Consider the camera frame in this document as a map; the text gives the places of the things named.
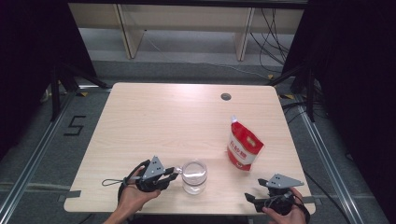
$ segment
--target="hand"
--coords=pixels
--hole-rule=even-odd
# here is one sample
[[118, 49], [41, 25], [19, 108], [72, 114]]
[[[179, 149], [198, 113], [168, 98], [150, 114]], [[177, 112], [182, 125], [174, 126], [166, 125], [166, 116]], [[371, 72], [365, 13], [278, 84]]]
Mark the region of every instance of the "hand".
[[[137, 175], [140, 170], [136, 171], [133, 175]], [[128, 183], [129, 185], [122, 191], [119, 205], [111, 216], [105, 221], [105, 224], [119, 224], [126, 220], [128, 217], [142, 210], [143, 205], [153, 198], [157, 198], [160, 194], [160, 190], [152, 192], [143, 192], [137, 189], [134, 183]]]
[[[293, 195], [300, 199], [303, 198], [303, 195], [301, 195], [297, 189], [290, 188], [290, 190]], [[298, 198], [296, 198], [295, 202], [301, 204], [302, 202]], [[268, 222], [269, 224], [306, 224], [303, 211], [296, 205], [293, 205], [291, 207], [291, 211], [285, 216], [278, 214], [276, 211], [274, 211], [274, 209], [271, 208], [264, 207], [262, 211], [274, 220]]]

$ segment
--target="black tape marking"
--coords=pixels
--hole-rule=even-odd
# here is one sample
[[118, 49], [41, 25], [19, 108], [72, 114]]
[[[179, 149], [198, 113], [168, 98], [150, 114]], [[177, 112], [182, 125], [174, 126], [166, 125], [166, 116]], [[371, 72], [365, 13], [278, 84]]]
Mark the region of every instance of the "black tape marking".
[[77, 133], [64, 133], [64, 136], [79, 136], [84, 125], [74, 125], [73, 122], [75, 119], [85, 119], [86, 117], [87, 116], [74, 116], [69, 123], [69, 128], [78, 128], [78, 132]]

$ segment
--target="floor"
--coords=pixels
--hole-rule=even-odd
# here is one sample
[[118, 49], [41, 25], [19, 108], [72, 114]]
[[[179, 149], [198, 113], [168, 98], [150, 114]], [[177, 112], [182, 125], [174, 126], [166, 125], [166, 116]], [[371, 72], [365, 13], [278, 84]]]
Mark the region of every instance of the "floor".
[[[171, 31], [147, 31], [136, 57], [132, 60], [126, 58], [125, 48], [118, 30], [81, 29], [81, 34], [97, 69], [99, 78], [108, 82], [127, 79], [124, 69], [128, 66], [147, 65], [142, 70], [149, 75], [149, 71], [161, 73], [161, 70], [171, 70], [172, 64], [182, 66], [204, 67], [213, 69], [219, 73], [236, 73], [236, 76], [251, 76], [252, 83], [265, 83], [268, 75], [278, 76], [282, 65], [268, 56], [261, 55], [260, 48], [250, 36], [247, 44], [245, 60], [238, 62], [234, 53], [233, 34], [213, 32], [171, 32]], [[254, 36], [262, 43], [261, 34]], [[290, 47], [293, 35], [279, 35], [279, 42], [286, 48]], [[280, 61], [282, 57], [278, 49], [268, 48]], [[289, 86], [292, 79], [288, 79], [276, 87], [281, 96], [290, 93]], [[70, 214], [63, 210], [64, 195], [73, 182], [85, 149], [89, 144], [90, 137], [97, 120], [105, 105], [108, 91], [90, 91], [88, 97], [74, 97], [68, 101], [68, 95], [64, 95], [63, 102], [69, 104], [73, 110], [64, 112], [63, 119], [55, 127], [54, 133], [48, 133], [51, 125], [50, 103], [45, 102], [36, 111], [29, 128], [19, 145], [9, 151], [8, 155], [0, 163], [0, 197], [4, 200], [9, 196], [13, 184], [21, 179], [25, 165], [35, 155], [43, 135], [50, 136], [49, 146], [43, 154], [36, 157], [38, 164], [31, 176], [27, 179], [28, 185], [19, 203], [12, 207], [11, 216], [4, 223], [98, 223], [103, 222], [108, 214]], [[280, 99], [282, 105], [295, 103], [296, 99]], [[324, 188], [339, 206], [343, 207], [345, 196], [343, 190], [349, 193], [353, 204], [357, 208], [355, 212], [347, 214], [356, 218], [350, 223], [388, 223], [375, 198], [365, 185], [359, 170], [353, 161], [346, 157], [345, 149], [340, 137], [332, 126], [331, 119], [327, 117], [323, 105], [315, 105], [316, 122], [310, 126], [304, 109], [293, 107], [285, 110], [285, 117], [290, 126], [290, 133], [299, 153], [304, 169], [313, 179]], [[77, 115], [84, 114], [86, 118], [77, 122], [84, 123], [84, 132], [78, 138], [66, 138], [64, 133], [70, 130], [70, 120]], [[314, 127], [319, 133], [319, 141], [313, 140], [315, 132], [308, 131]], [[327, 155], [322, 155], [325, 149], [333, 163], [329, 170], [325, 161]], [[336, 172], [340, 177], [335, 180], [331, 172]], [[334, 181], [341, 181], [341, 189], [334, 185]], [[317, 211], [312, 216], [311, 223], [348, 223], [337, 210], [336, 206], [323, 193], [312, 180], [308, 179], [308, 185], [316, 199]], [[265, 216], [250, 217], [250, 223], [266, 223]]]

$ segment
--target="person's right hand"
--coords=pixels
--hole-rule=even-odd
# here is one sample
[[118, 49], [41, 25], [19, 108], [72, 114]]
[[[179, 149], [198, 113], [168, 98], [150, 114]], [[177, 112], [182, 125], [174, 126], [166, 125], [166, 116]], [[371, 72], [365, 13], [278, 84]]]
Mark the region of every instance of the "person's right hand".
[[[295, 188], [290, 188], [290, 190], [293, 195], [297, 196], [295, 197], [295, 202], [298, 204], [302, 204], [302, 202], [300, 201], [300, 199], [303, 198], [301, 193]], [[291, 211], [285, 216], [278, 214], [272, 208], [264, 207], [262, 211], [274, 220], [269, 221], [269, 224], [306, 224], [303, 211], [296, 205], [293, 205], [291, 207]]]

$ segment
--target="person's left hand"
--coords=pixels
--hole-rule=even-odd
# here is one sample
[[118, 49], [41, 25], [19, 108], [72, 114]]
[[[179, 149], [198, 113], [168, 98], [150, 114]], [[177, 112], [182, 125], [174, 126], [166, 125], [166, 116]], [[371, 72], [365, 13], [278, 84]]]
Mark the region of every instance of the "person's left hand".
[[143, 208], [143, 205], [153, 198], [157, 198], [161, 191], [156, 189], [152, 192], [143, 192], [136, 188], [134, 183], [129, 182], [120, 196], [120, 202], [116, 210], [105, 223], [122, 223], [128, 217]]

